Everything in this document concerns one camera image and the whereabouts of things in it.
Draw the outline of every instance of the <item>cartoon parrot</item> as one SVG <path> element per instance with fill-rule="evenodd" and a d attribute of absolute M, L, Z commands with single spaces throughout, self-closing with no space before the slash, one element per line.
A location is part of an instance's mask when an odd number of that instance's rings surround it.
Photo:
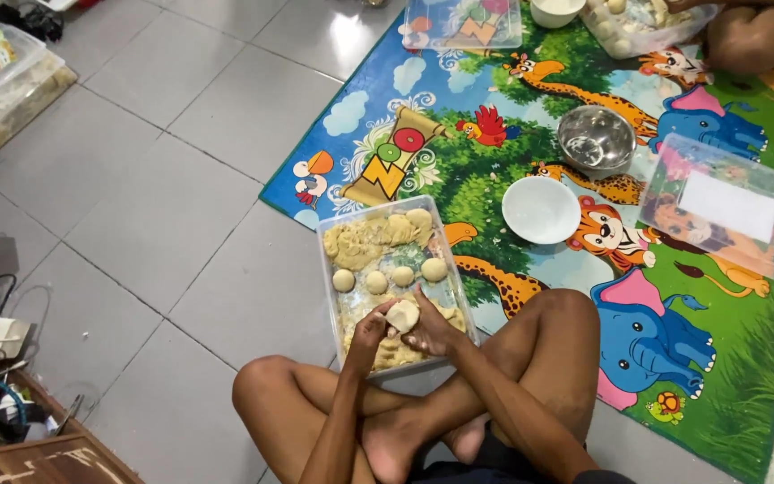
<path fill-rule="evenodd" d="M 318 198 L 328 189 L 327 178 L 323 174 L 333 169 L 333 157 L 327 151 L 318 151 L 309 161 L 300 161 L 292 167 L 292 173 L 303 178 L 295 183 L 294 191 L 297 200 L 316 209 Z"/>
<path fill-rule="evenodd" d="M 474 114 L 477 115 L 477 122 L 461 120 L 456 123 L 456 129 L 464 131 L 468 139 L 475 139 L 481 145 L 500 148 L 506 139 L 516 139 L 521 134 L 520 127 L 503 125 L 503 118 L 497 116 L 495 106 L 491 109 L 480 106 Z"/>

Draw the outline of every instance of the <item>cartoon play mat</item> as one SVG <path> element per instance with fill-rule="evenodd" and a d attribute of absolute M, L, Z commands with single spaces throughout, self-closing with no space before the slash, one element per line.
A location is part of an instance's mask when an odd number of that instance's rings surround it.
<path fill-rule="evenodd" d="M 615 61 L 580 21 L 544 30 L 521 5 L 514 50 L 406 50 L 402 32 L 415 26 L 397 19 L 262 200 L 312 228 L 430 194 L 487 333 L 548 288 L 580 290 L 622 314 L 649 308 L 679 341 L 646 348 L 659 363 L 646 371 L 603 360 L 598 397 L 735 478 L 763 482 L 774 442 L 774 281 L 643 227 L 637 204 L 674 129 L 774 168 L 774 71 L 714 77 L 696 45 Z M 557 119 L 582 104 L 634 124 L 628 172 L 594 178 L 560 161 Z M 529 176 L 579 197 L 582 224 L 566 243 L 533 246 L 507 229 L 500 198 Z M 633 337 L 603 333 L 603 350 Z"/>

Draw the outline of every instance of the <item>black shorts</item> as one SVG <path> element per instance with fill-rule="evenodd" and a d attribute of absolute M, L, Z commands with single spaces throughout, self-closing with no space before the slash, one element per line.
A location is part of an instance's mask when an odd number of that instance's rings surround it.
<path fill-rule="evenodd" d="M 504 445 L 492 434 L 491 420 L 486 423 L 485 437 L 482 439 L 477 458 L 470 465 L 461 462 L 435 462 L 425 469 L 412 468 L 408 484 L 455 484 L 479 483 L 475 471 L 490 469 L 497 474 L 498 482 L 532 482 L 533 484 L 555 484 L 533 467 L 521 452 Z"/>

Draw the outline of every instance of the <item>white ceramic bowl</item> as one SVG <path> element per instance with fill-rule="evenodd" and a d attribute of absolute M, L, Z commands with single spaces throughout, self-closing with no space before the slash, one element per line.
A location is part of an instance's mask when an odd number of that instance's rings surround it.
<path fill-rule="evenodd" d="M 513 232 L 540 245 L 563 242 L 581 222 L 578 197 L 546 177 L 524 177 L 510 185 L 500 209 Z"/>
<path fill-rule="evenodd" d="M 572 22 L 586 0 L 531 0 L 533 22 L 545 28 L 560 28 Z"/>

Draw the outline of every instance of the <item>blue elephant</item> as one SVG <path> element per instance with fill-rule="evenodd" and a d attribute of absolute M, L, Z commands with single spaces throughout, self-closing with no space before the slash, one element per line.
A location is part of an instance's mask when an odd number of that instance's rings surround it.
<path fill-rule="evenodd" d="M 707 372 L 712 369 L 712 336 L 672 310 L 671 304 L 679 298 L 695 311 L 706 309 L 704 305 L 688 294 L 661 301 L 659 290 L 640 268 L 594 286 L 590 296 L 601 322 L 599 368 L 614 387 L 637 393 L 657 380 L 672 381 L 693 399 L 700 396 L 704 377 L 689 363 Z"/>
<path fill-rule="evenodd" d="M 671 133 L 753 161 L 759 161 L 760 152 L 766 150 L 768 139 L 763 127 L 730 112 L 735 104 L 753 111 L 754 108 L 748 104 L 728 103 L 723 107 L 714 95 L 706 92 L 703 85 L 668 97 L 662 104 L 666 111 L 659 117 L 657 135 L 648 141 L 653 153 L 659 152 L 661 142 Z"/>

